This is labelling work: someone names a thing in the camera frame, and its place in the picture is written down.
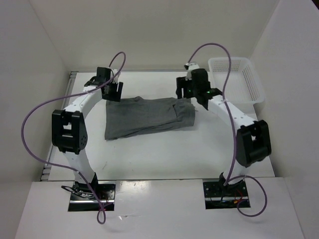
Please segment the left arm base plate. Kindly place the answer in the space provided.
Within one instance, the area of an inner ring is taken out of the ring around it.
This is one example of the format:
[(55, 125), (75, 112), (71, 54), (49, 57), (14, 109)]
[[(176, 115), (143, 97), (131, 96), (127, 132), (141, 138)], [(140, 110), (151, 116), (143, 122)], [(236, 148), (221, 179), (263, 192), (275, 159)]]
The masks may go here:
[[(77, 185), (74, 183), (72, 187), (62, 186), (64, 190), (70, 192), (70, 200), (68, 211), (69, 212), (97, 212), (99, 210), (99, 204), (89, 189), (77, 189)], [(115, 206), (115, 181), (99, 181), (96, 186), (96, 194), (105, 206), (105, 211), (113, 211)]]

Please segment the grey shorts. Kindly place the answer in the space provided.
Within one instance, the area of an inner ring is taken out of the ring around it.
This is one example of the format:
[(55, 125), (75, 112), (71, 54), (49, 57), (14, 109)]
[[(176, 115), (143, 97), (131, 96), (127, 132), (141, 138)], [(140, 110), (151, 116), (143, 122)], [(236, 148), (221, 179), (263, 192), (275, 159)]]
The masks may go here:
[(140, 96), (106, 102), (105, 140), (191, 127), (195, 107), (190, 99), (147, 100)]

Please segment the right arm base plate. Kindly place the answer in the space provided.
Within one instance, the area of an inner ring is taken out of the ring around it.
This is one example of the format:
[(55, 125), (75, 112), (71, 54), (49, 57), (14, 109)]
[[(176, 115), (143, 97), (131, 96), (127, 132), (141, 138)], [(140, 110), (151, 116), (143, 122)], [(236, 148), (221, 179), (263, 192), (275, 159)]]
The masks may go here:
[(241, 180), (230, 189), (222, 189), (218, 179), (203, 180), (205, 208), (208, 209), (233, 209), (250, 208), (246, 183)]

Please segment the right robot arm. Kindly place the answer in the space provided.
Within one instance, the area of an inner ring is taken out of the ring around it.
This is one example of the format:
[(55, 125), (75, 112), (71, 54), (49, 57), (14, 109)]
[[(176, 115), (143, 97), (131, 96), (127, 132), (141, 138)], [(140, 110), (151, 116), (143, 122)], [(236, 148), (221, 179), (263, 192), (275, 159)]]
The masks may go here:
[(246, 174), (246, 169), (264, 160), (272, 152), (268, 124), (257, 121), (224, 99), (218, 88), (212, 88), (208, 72), (198, 65), (185, 66), (187, 74), (176, 79), (178, 98), (196, 98), (197, 103), (217, 115), (232, 129), (235, 157), (229, 169), (219, 176), (219, 192), (231, 195)]

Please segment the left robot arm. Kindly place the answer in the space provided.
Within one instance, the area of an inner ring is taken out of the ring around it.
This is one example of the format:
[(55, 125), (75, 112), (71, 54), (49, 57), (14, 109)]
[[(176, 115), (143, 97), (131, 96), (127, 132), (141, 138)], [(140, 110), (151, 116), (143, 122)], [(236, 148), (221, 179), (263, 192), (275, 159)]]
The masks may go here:
[(74, 168), (73, 194), (94, 199), (99, 195), (97, 175), (91, 168), (85, 147), (88, 133), (85, 118), (101, 100), (119, 102), (123, 83), (118, 81), (117, 69), (98, 67), (96, 76), (85, 83), (79, 96), (62, 110), (52, 113), (52, 144)]

